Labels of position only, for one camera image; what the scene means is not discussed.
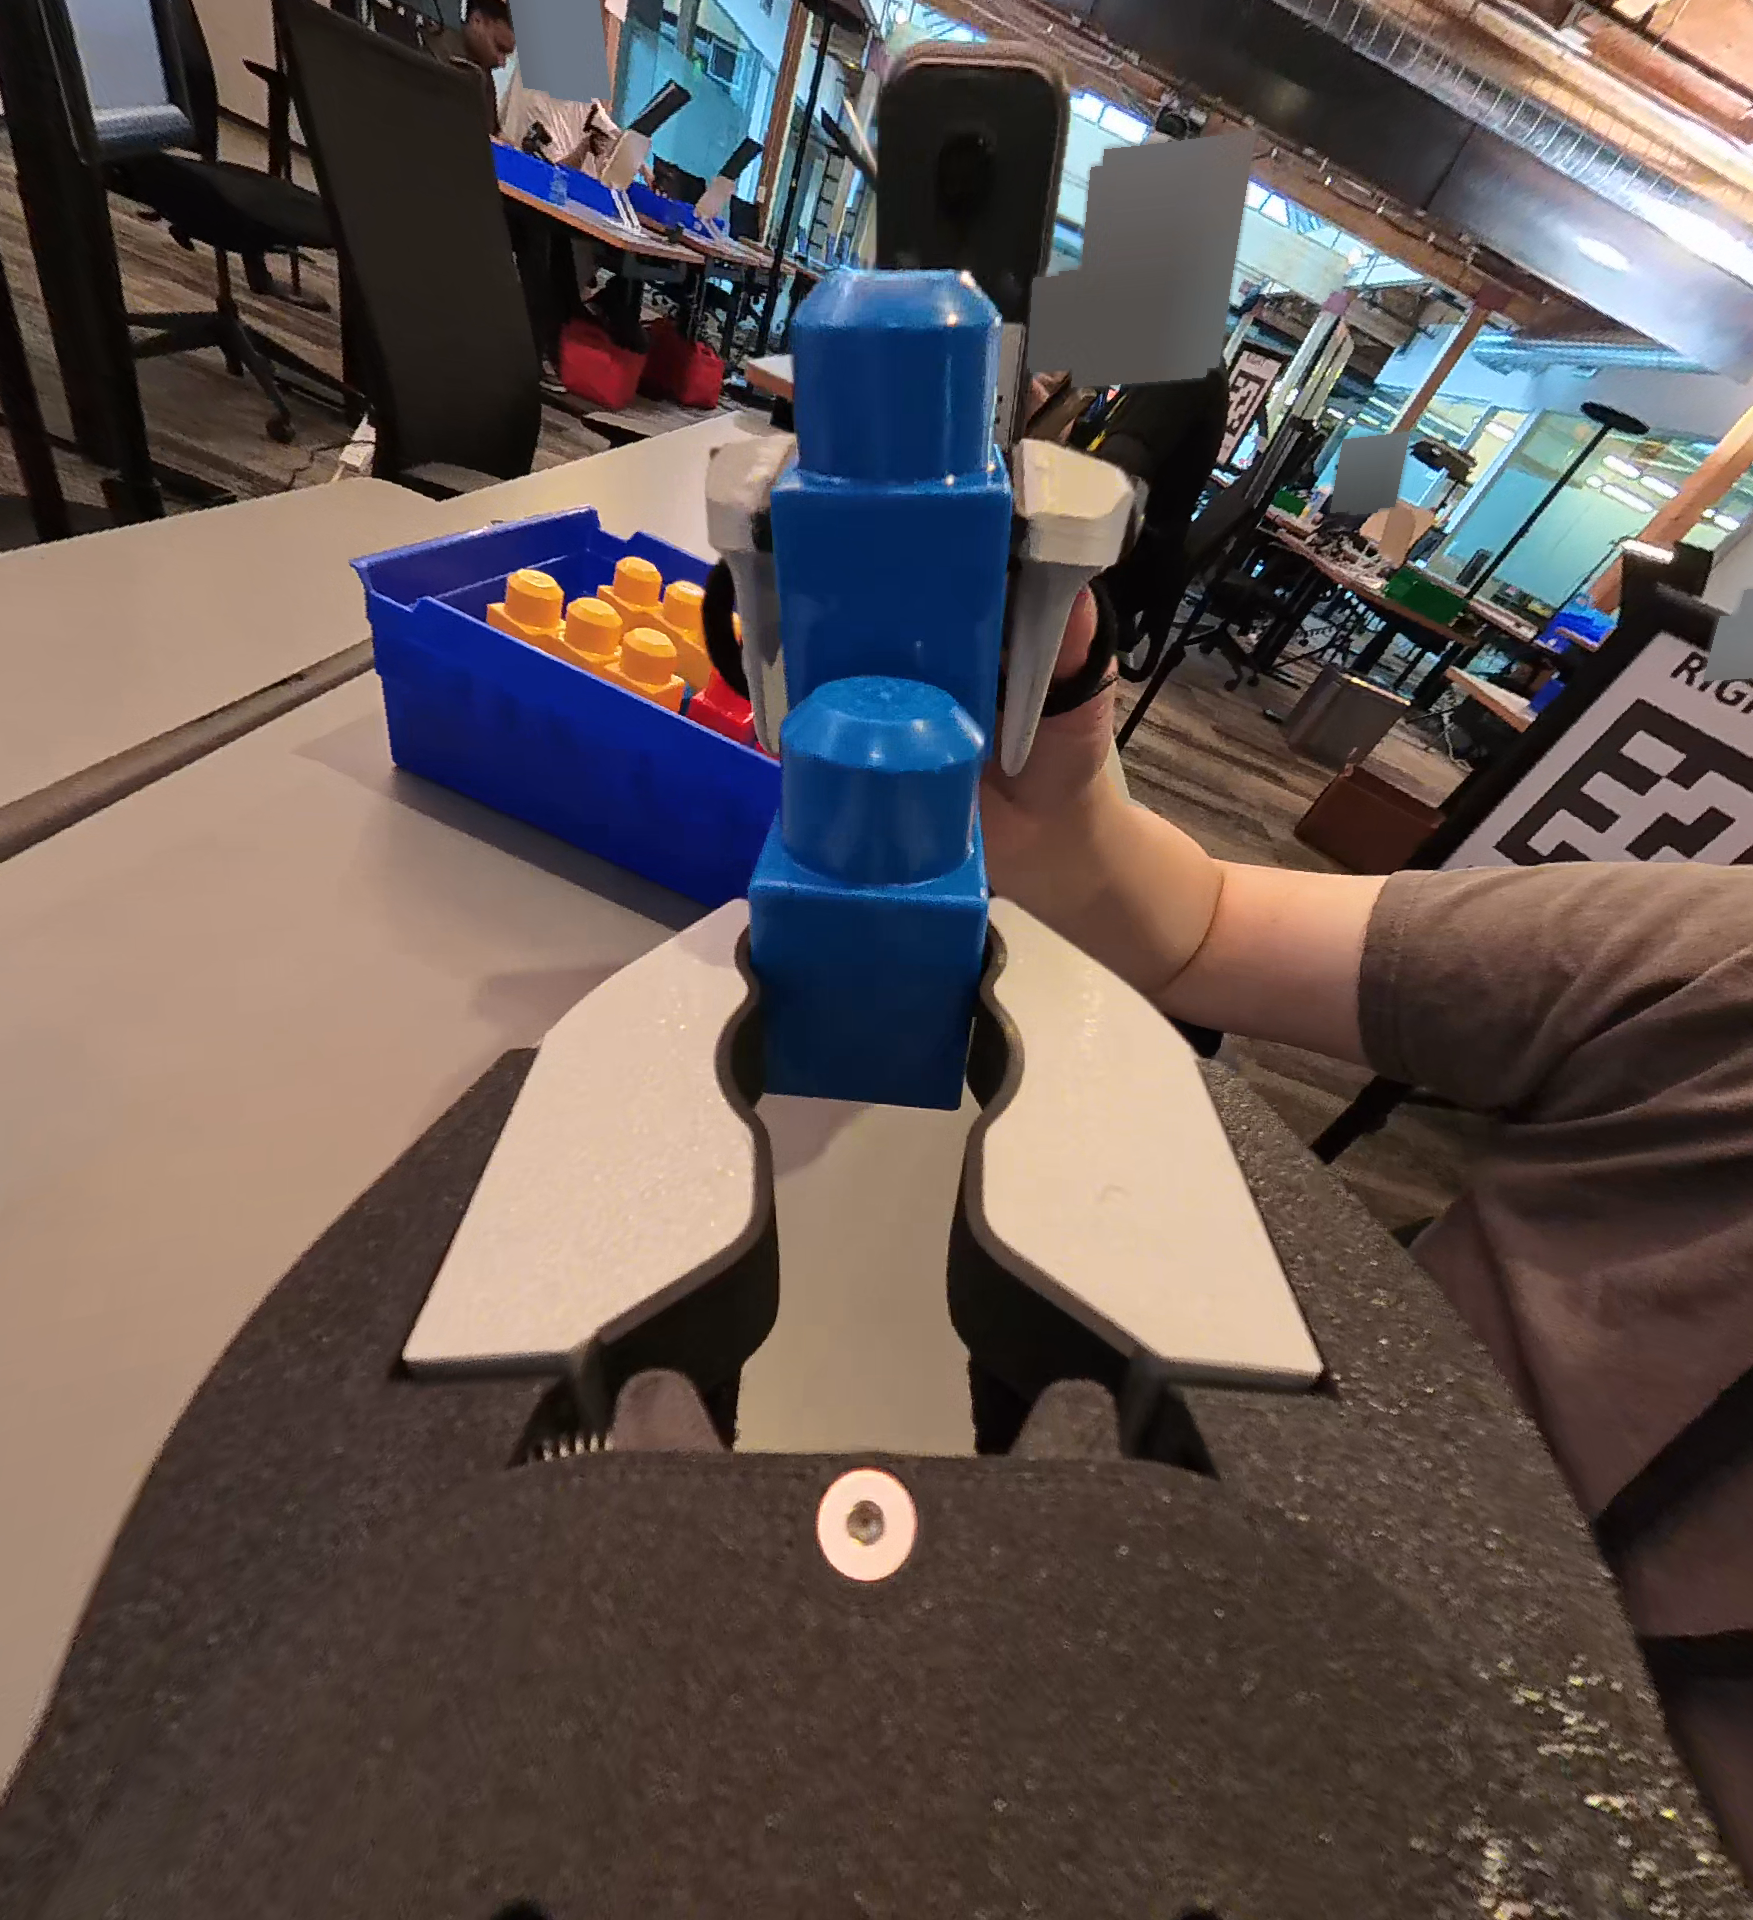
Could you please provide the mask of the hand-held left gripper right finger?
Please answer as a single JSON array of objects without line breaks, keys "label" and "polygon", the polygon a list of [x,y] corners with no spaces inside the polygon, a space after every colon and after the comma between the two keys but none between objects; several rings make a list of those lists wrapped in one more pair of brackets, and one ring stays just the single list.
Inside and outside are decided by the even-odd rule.
[{"label": "hand-held left gripper right finger", "polygon": [[1306,1392],[1322,1359],[1199,1060],[1157,1008],[990,899],[961,1225],[984,1273],[1118,1363]]}]

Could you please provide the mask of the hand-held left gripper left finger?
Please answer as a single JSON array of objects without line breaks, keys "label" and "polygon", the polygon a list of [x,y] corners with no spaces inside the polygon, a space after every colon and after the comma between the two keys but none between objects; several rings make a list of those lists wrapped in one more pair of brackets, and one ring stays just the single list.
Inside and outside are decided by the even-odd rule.
[{"label": "hand-held left gripper left finger", "polygon": [[400,1361],[414,1375],[737,1379],[778,1307],[747,913],[723,904],[548,1028]]}]

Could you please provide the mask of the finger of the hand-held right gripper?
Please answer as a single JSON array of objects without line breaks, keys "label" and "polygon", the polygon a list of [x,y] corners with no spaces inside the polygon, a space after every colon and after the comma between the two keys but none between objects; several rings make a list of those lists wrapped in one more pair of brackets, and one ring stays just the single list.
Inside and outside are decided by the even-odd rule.
[{"label": "finger of the hand-held right gripper", "polygon": [[704,483],[706,538],[716,555],[702,591],[702,639],[714,673],[747,700],[756,743],[781,753],[791,711],[782,602],[770,504],[793,465],[789,431],[743,435],[714,449]]},{"label": "finger of the hand-held right gripper", "polygon": [[1077,595],[1118,563],[1141,514],[1121,468],[1059,443],[1017,442],[1011,479],[1012,563],[997,728],[997,762],[1006,778],[1033,753]]}]

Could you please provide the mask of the blue mega block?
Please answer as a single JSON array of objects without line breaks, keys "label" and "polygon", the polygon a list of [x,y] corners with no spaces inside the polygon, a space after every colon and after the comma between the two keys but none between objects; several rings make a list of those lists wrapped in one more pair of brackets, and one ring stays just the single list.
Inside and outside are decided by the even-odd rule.
[{"label": "blue mega block", "polygon": [[992,737],[1012,533],[1000,334],[948,269],[840,269],[796,310],[795,459],[769,504],[791,709],[840,677],[900,677]]},{"label": "blue mega block", "polygon": [[765,1090],[949,1112],[984,971],[984,735],[941,687],[822,684],[747,884]]}]

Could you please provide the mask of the blue plastic bin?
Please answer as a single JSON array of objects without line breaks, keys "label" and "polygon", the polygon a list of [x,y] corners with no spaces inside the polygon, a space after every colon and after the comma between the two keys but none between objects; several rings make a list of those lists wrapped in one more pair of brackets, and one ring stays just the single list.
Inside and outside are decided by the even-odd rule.
[{"label": "blue plastic bin", "polygon": [[692,204],[655,191],[642,179],[626,188],[609,185],[575,167],[527,153],[505,141],[489,144],[498,184],[536,204],[564,211],[588,224],[607,228],[655,228],[657,233],[698,231]]},{"label": "blue plastic bin", "polygon": [[742,899],[777,762],[486,620],[509,574],[572,595],[625,557],[666,583],[702,588],[709,572],[652,535],[610,535],[586,506],[355,559],[391,762],[702,905]]}]

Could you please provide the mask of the orange three-stud mega block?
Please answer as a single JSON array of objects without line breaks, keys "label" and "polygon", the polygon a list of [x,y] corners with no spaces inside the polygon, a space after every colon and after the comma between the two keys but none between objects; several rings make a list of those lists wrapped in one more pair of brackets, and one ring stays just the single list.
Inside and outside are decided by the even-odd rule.
[{"label": "orange three-stud mega block", "polygon": [[623,675],[643,686],[682,679],[692,694],[707,686],[711,666],[702,636],[702,588],[666,581],[647,559],[625,555],[599,590],[623,626]]},{"label": "orange three-stud mega block", "polygon": [[674,638],[657,620],[625,613],[599,595],[569,598],[553,574],[511,572],[486,623],[553,659],[610,681],[657,709],[682,713],[690,684]]}]

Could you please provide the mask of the person's right hand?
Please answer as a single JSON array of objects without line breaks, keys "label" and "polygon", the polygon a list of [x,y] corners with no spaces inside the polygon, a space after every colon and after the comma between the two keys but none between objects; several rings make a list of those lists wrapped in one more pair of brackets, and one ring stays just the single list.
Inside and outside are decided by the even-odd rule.
[{"label": "person's right hand", "polygon": [[1053,691],[1017,774],[984,771],[980,819],[990,887],[1082,950],[1163,1013],[1188,1019],[1194,966],[1225,904],[1225,865],[1136,804],[1114,762],[1114,675],[1100,613],[1080,590],[1061,633]]}]

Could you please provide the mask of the red bag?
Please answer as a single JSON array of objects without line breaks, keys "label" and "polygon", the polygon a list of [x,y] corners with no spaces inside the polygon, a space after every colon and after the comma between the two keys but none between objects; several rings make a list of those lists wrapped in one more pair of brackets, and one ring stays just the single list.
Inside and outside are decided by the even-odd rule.
[{"label": "red bag", "polygon": [[554,376],[586,411],[621,411],[640,398],[650,357],[647,334],[621,339],[585,314],[562,323],[554,343]]},{"label": "red bag", "polygon": [[696,414],[718,409],[726,378],[722,357],[687,338],[672,318],[655,318],[645,332],[640,394]]}]

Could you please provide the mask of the grey trash can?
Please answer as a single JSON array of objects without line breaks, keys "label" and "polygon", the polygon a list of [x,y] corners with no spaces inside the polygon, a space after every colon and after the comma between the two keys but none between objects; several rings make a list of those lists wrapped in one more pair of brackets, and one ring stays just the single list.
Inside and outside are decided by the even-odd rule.
[{"label": "grey trash can", "polygon": [[1357,764],[1413,713],[1407,698],[1326,666],[1280,721],[1290,751],[1334,773]]}]

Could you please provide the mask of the brown cardboard box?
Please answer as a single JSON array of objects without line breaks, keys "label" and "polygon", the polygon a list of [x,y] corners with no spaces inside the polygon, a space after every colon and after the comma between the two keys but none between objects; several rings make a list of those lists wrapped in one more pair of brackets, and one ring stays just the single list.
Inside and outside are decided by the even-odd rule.
[{"label": "brown cardboard box", "polygon": [[1442,823],[1437,804],[1357,762],[1326,780],[1296,819],[1292,838],[1350,873],[1388,875],[1410,868]]}]

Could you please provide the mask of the black office chair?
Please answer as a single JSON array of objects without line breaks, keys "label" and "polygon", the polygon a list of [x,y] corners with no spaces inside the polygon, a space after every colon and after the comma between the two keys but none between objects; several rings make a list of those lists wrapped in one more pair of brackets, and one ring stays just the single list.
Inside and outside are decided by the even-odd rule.
[{"label": "black office chair", "polygon": [[192,2],[44,4],[58,36],[58,84],[81,152],[101,171],[104,195],[116,195],[164,228],[188,253],[206,250],[215,291],[194,310],[126,313],[128,351],[136,362],[214,351],[226,374],[247,378],[263,398],[263,431],[282,446],[297,422],[279,384],[344,415],[352,389],[334,374],[257,334],[243,321],[233,269],[254,294],[312,310],[322,302],[279,287],[267,260],[299,265],[305,253],[333,250],[319,195],[220,152],[220,91],[198,9]]},{"label": "black office chair", "polygon": [[373,477],[443,500],[528,474],[542,359],[477,75],[325,4],[272,13],[338,257]]}]

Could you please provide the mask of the black floor lamp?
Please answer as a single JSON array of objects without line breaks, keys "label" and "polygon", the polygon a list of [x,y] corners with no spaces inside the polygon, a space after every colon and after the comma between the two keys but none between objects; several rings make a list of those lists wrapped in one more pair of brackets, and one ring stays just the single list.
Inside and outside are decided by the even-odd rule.
[{"label": "black floor lamp", "polygon": [[1584,479],[1584,468],[1588,468],[1589,463],[1597,463],[1602,459],[1605,442],[1615,435],[1621,435],[1623,440],[1641,438],[1647,431],[1646,419],[1637,419],[1628,409],[1609,406],[1605,402],[1584,402],[1581,414],[1591,426],[1584,446],[1576,449],[1562,470],[1549,483],[1539,500],[1525,514],[1522,523],[1512,531],[1512,536],[1496,553],[1475,563],[1460,575],[1460,588],[1465,588],[1471,598],[1493,598],[1495,581],[1502,575],[1504,563],[1510,560],[1512,551],[1531,538],[1537,523],[1547,517],[1561,493],[1568,491]]}]

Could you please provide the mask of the black framed marker sign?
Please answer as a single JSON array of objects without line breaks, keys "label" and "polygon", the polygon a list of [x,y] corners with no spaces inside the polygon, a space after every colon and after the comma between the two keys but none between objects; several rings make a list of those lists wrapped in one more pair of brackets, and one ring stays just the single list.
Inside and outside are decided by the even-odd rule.
[{"label": "black framed marker sign", "polygon": [[1721,615],[1683,577],[1623,565],[1613,633],[1468,780],[1415,868],[1753,865],[1753,591]]}]

